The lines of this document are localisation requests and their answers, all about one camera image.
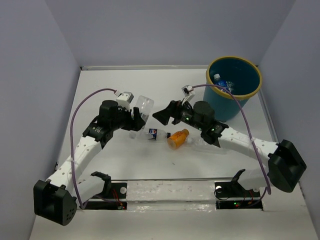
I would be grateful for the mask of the dark blue Pepsi label bottle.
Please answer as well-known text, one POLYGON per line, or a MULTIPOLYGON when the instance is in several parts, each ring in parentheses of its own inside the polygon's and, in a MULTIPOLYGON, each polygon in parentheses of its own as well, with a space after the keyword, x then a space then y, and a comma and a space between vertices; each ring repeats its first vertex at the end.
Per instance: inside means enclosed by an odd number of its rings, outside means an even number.
POLYGON ((131 139, 143 142, 165 142, 170 136, 170 132, 158 128, 146 128, 140 131, 129 132, 131 139))

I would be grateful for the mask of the orange juice bottle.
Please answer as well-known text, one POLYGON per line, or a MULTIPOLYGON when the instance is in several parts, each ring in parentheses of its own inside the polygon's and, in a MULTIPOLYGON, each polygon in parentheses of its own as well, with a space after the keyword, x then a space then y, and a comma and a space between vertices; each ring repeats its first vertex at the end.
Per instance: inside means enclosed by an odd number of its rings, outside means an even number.
POLYGON ((187 129, 183 129, 180 131, 175 132, 167 139, 168 146, 172 150, 178 149, 187 139, 189 136, 189 131, 187 129))

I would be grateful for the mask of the clear unlabelled plastic bottle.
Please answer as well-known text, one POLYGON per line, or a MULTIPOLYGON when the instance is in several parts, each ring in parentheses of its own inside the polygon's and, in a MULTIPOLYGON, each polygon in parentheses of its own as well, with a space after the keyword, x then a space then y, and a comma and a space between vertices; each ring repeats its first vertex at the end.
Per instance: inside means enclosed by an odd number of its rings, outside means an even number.
POLYGON ((208 144, 200 136, 188 138, 186 140, 186 144, 188 147, 191 147, 193 150, 202 152, 202 153, 212 153, 212 154, 220 154, 220 155, 225 155, 228 153, 227 149, 217 147, 213 144, 208 144))

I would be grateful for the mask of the blue label white cap bottle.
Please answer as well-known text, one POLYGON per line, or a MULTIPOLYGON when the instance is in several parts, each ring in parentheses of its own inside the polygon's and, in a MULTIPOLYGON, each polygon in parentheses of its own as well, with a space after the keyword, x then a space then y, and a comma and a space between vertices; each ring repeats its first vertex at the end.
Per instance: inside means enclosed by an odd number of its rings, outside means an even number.
POLYGON ((221 78, 221 76, 217 73, 213 75, 214 84, 220 86, 220 90, 222 92, 232 92, 234 90, 234 84, 231 81, 227 81, 221 78))

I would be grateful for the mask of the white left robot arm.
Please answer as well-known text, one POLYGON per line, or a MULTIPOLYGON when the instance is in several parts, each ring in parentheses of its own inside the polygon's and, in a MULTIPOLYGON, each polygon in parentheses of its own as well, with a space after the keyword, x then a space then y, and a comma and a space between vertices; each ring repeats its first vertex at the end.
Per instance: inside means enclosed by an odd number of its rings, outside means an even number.
POLYGON ((96 170, 86 179, 81 179, 84 170, 112 139, 115 131, 138 132, 145 124, 138 107, 128 109, 115 100, 104 100, 78 144, 71 144, 70 156, 46 180, 35 183, 34 213, 66 226, 77 208, 83 208, 86 201, 94 196, 108 196, 112 190, 111 177, 96 170))

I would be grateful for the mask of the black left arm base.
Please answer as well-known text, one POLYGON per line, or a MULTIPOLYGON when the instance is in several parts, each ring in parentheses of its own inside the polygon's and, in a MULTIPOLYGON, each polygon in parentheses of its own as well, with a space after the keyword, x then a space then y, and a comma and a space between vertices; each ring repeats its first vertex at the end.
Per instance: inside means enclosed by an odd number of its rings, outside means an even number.
POLYGON ((127 190, 126 182, 112 182, 108 194, 94 195, 84 204, 85 210, 111 210, 124 211, 127 209, 127 190))

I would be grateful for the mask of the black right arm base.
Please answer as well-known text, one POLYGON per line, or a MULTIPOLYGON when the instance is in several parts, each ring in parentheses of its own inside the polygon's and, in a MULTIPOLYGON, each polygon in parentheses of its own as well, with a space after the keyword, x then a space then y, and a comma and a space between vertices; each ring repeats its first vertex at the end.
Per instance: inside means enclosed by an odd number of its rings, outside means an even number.
POLYGON ((230 181, 214 183, 213 194, 216 199, 215 207, 217 210, 263 210, 260 192, 254 192, 252 189, 245 190, 238 183, 244 171, 244 169, 239 170, 230 181))

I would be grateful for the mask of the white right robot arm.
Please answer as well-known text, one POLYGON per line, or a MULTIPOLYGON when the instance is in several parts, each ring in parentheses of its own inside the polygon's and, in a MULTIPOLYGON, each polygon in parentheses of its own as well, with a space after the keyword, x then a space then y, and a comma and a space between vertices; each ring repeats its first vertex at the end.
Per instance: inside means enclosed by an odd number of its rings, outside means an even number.
POLYGON ((215 118, 214 109, 206 101, 189 102, 172 100, 169 105, 153 113, 153 118, 163 125, 183 122, 200 131, 201 138, 209 145, 232 150, 257 160, 254 170, 241 169, 233 177, 230 190, 242 196, 248 190, 267 186, 291 193, 300 181, 307 165, 295 145, 289 140, 280 143, 251 138, 215 118))

